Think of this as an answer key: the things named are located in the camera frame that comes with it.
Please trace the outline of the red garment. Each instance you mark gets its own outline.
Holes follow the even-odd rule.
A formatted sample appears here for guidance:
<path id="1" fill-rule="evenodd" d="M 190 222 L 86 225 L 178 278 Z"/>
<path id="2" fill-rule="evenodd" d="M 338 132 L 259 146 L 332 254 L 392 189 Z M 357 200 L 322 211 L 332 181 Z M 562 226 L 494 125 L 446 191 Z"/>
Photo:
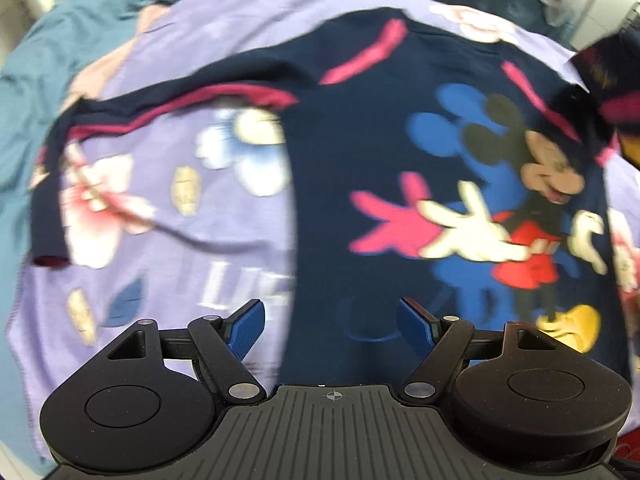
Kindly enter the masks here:
<path id="1" fill-rule="evenodd" d="M 640 462 L 640 430 L 635 429 L 617 438 L 614 450 L 616 460 L 637 467 Z"/>

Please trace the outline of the teal blanket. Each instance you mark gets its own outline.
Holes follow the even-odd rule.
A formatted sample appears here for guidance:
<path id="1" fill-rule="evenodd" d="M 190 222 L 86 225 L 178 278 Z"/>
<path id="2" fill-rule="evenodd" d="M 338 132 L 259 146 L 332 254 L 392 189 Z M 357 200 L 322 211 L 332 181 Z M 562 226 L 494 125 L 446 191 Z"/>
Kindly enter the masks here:
<path id="1" fill-rule="evenodd" d="M 139 12 L 178 0 L 58 0 L 1 70 L 1 321 L 29 248 L 29 181 L 70 82 L 134 34 Z"/>

